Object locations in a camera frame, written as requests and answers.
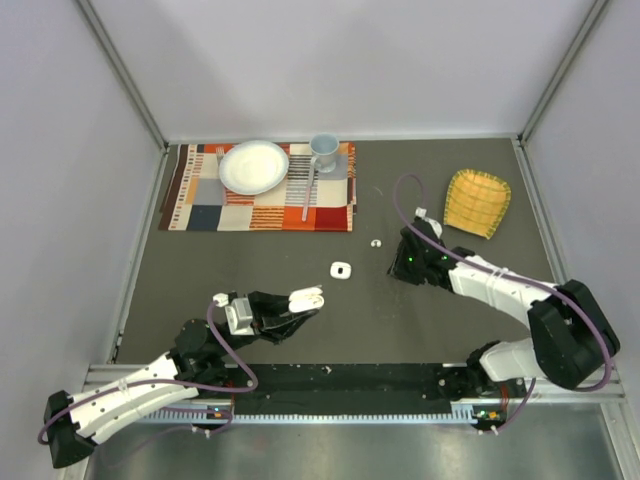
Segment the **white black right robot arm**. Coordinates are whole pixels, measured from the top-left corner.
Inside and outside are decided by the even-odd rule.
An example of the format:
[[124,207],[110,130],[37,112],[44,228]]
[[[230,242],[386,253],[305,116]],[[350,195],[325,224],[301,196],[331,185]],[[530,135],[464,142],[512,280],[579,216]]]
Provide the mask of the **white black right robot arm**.
[[446,249],[441,233],[429,218],[404,226],[389,275],[477,300],[529,331],[523,340],[492,342],[469,356],[466,380],[474,393],[490,395],[503,381],[521,377],[544,377],[577,391],[597,369],[610,365],[620,341],[584,283],[556,285],[517,275],[472,250]]

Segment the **white earbud charging case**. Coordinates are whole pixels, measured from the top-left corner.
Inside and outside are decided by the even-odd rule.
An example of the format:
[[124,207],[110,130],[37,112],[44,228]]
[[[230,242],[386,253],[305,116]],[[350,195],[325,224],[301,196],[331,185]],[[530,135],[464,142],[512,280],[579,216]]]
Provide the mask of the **white earbud charging case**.
[[352,274],[352,267],[349,263],[335,261],[330,266],[330,276],[338,280],[348,280]]

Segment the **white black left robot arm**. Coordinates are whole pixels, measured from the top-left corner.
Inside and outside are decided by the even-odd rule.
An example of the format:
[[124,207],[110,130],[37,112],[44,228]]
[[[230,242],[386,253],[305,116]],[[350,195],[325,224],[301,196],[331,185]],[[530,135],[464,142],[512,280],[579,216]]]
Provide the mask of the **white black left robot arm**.
[[282,343],[324,303],[319,286],[286,295],[217,293],[205,318],[187,321],[173,348],[148,365],[92,391],[50,395],[37,441],[48,448],[53,467],[63,469],[91,456],[125,427],[176,402],[202,394],[250,393],[259,380],[239,350],[258,340]]

